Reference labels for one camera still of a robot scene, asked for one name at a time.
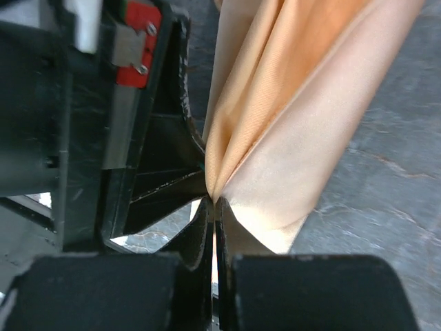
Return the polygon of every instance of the folded fabric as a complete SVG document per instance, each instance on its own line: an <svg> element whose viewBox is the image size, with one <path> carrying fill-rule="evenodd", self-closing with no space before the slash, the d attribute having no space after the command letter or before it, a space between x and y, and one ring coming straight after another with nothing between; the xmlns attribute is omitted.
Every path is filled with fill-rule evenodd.
<svg viewBox="0 0 441 331"><path fill-rule="evenodd" d="M204 129L207 189L286 252L423 0L223 0Z"/></svg>

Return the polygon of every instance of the gray floor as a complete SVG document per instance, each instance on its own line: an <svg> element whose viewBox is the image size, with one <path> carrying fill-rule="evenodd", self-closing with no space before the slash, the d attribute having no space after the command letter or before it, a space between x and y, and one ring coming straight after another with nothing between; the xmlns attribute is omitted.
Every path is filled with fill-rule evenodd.
<svg viewBox="0 0 441 331"><path fill-rule="evenodd" d="M192 16L189 95L202 128L218 14L210 0L172 1ZM187 222L188 207L180 213L127 244L143 251L149 238L166 241ZM20 263L17 252L37 251L34 241L42 237L32 226L10 235L14 249L0 260L3 278ZM1 222L0 230L8 231ZM427 1L291 252L385 258L421 329L441 330L441 0Z"/></svg>

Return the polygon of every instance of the red plastic part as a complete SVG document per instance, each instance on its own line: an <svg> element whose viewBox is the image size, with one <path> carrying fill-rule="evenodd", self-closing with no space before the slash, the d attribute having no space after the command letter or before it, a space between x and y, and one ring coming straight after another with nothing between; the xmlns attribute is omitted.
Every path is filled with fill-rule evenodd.
<svg viewBox="0 0 441 331"><path fill-rule="evenodd" d="M125 11L125 23L136 31L147 30L148 24L152 23L156 28L156 35L152 36L147 33L145 38L145 48L141 63L148 69L148 73L140 74L133 67L119 68L116 75L116 83L118 85L132 86L134 88L144 88L147 85L152 68L153 51L158 41L161 19L162 15L157 7L136 1L128 3Z"/></svg>

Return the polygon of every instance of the screw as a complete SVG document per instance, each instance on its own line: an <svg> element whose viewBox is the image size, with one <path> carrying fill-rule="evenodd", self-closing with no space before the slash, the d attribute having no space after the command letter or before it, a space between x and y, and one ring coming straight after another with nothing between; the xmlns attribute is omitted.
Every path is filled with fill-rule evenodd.
<svg viewBox="0 0 441 331"><path fill-rule="evenodd" d="M146 66L141 64L139 66L139 68L136 68L136 71L139 72L140 74L144 75L144 74L148 74L149 73L149 68L147 68Z"/></svg>
<svg viewBox="0 0 441 331"><path fill-rule="evenodd" d="M153 23L147 24L147 33L151 36L156 36L156 34L158 33L158 30L156 29L156 26L154 26Z"/></svg>

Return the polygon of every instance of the cloth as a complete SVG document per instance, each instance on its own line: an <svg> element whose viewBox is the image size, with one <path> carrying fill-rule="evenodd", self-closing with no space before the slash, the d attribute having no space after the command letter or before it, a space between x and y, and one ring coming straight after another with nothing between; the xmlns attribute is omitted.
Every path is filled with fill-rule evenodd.
<svg viewBox="0 0 441 331"><path fill-rule="evenodd" d="M213 200L288 251L423 0L223 0L204 139Z"/></svg>

